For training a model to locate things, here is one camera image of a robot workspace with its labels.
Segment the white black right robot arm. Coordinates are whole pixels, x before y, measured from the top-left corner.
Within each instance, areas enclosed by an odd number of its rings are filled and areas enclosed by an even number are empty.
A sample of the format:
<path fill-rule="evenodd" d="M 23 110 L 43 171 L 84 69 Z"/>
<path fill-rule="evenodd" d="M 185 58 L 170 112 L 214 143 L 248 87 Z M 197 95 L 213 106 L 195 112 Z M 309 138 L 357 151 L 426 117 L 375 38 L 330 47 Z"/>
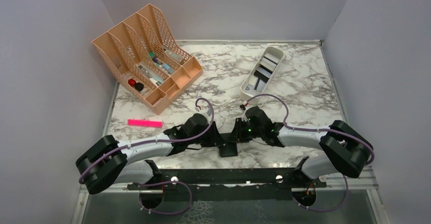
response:
<path fill-rule="evenodd" d="M 236 119 L 231 136 L 238 143 L 260 138 L 274 147 L 322 150 L 323 155 L 306 157 L 296 167 L 293 180 L 301 187 L 333 173 L 357 178 L 375 157 L 371 143 L 342 120 L 321 129 L 286 126 L 283 122 L 271 121 L 257 106 L 245 110 L 243 117 Z"/>

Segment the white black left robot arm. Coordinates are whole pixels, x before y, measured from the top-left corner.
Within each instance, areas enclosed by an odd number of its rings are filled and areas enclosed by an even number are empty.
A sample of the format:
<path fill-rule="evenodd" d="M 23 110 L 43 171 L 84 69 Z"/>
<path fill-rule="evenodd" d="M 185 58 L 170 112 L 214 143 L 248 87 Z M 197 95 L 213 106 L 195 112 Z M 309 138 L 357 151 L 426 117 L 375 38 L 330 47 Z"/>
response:
<path fill-rule="evenodd" d="M 152 189 L 160 182 L 159 174 L 149 165 L 140 167 L 140 173 L 134 173 L 131 164 L 175 155 L 193 144 L 219 147 L 224 143 L 216 123 L 196 113 L 184 124 L 149 138 L 118 141 L 112 135 L 106 135 L 80 156 L 75 165 L 80 173 L 79 183 L 84 184 L 91 195 L 123 182 L 141 182 Z"/>

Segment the black leather card holder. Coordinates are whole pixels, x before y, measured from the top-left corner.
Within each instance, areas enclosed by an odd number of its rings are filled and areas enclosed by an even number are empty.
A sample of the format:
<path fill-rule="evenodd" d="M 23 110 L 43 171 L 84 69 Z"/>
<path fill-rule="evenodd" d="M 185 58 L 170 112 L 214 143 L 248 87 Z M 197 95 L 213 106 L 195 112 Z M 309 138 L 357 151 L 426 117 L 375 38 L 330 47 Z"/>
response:
<path fill-rule="evenodd" d="M 220 134 L 220 139 L 216 143 L 218 149 L 219 149 L 219 156 L 220 157 L 233 157 L 238 156 L 237 151 L 237 143 L 229 141 L 229 133 L 222 133 Z"/>

